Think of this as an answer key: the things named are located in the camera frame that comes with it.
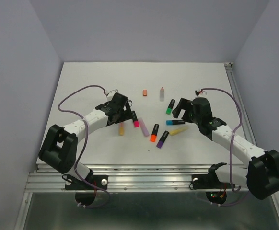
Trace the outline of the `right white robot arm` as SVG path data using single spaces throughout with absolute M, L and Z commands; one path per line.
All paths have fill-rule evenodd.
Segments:
M 182 120 L 196 124 L 201 134 L 243 163 L 240 167 L 221 162 L 212 165 L 207 174 L 192 175 L 192 190 L 234 185 L 248 189 L 259 200 L 279 191 L 279 153 L 276 150 L 267 151 L 235 134 L 223 120 L 212 115 L 206 98 L 181 98 L 172 111 L 173 116 L 177 118 L 182 110 Z

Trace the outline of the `clear orange-tip highlighter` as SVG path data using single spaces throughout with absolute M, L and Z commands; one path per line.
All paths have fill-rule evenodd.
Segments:
M 163 87 L 161 87 L 161 89 L 160 89 L 159 99 L 161 102 L 163 102 L 165 99 L 165 91 L 164 91 Z

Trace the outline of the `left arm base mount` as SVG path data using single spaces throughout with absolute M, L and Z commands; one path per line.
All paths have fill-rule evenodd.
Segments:
M 64 189 L 75 192 L 75 201 L 78 207 L 84 209 L 101 208 L 108 204 L 111 195 L 108 188 L 108 175 L 88 175 L 83 180 L 64 174 Z

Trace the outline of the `pastel orange highlighter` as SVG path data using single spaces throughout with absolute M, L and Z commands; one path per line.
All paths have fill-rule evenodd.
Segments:
M 119 135 L 124 136 L 124 133 L 125 133 L 124 123 L 122 122 L 119 124 Z

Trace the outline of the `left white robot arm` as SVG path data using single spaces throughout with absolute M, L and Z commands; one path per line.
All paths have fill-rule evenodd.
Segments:
M 78 143 L 106 126 L 118 124 L 132 118 L 128 97 L 111 92 L 107 102 L 96 106 L 88 115 L 64 125 L 52 125 L 46 133 L 38 157 L 61 174 L 76 178 L 76 183 L 83 189 L 93 183 L 93 171 L 80 163 L 77 157 Z

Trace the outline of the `pink black highlighter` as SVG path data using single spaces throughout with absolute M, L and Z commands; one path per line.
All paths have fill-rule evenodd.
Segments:
M 132 114 L 132 121 L 133 121 L 133 125 L 135 128 L 138 128 L 140 126 L 136 112 L 134 110 L 131 111 Z

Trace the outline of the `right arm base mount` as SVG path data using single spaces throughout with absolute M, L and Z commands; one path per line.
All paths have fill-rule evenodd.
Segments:
M 217 177 L 216 172 L 219 169 L 225 169 L 228 164 L 221 162 L 213 164 L 206 174 L 193 174 L 191 176 L 191 182 L 189 184 L 190 190 L 198 189 L 213 189 L 213 192 L 206 192 L 206 198 L 211 204 L 218 206 L 228 206 L 224 203 L 227 199 L 227 188 L 230 187 L 228 182 L 221 182 Z

